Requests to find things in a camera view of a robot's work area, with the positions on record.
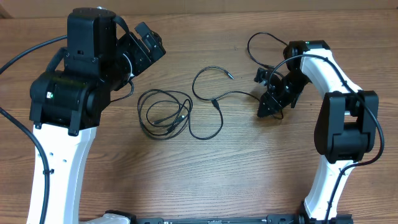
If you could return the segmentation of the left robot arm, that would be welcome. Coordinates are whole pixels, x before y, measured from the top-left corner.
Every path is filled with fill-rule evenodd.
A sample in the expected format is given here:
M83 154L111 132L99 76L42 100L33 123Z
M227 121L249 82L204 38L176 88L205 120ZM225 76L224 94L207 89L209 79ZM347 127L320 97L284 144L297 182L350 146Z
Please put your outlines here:
M35 149L29 223L78 223L86 159L111 92L165 55L145 23L129 30L113 11L74 9L67 46L30 87Z

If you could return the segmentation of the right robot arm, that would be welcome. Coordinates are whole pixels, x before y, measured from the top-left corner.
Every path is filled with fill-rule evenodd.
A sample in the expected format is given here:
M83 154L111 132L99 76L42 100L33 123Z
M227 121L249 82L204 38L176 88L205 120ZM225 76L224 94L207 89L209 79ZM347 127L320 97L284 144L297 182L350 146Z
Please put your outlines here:
M259 100L260 118L294 107L305 85L312 83L323 99L314 130L320 162L310 189L296 215L268 215L268 223L352 223L351 215L339 215L337 204L355 167L374 146L380 129L377 121L379 98L364 91L338 66L323 40L291 41L283 51L289 72L263 65L255 82L267 91Z

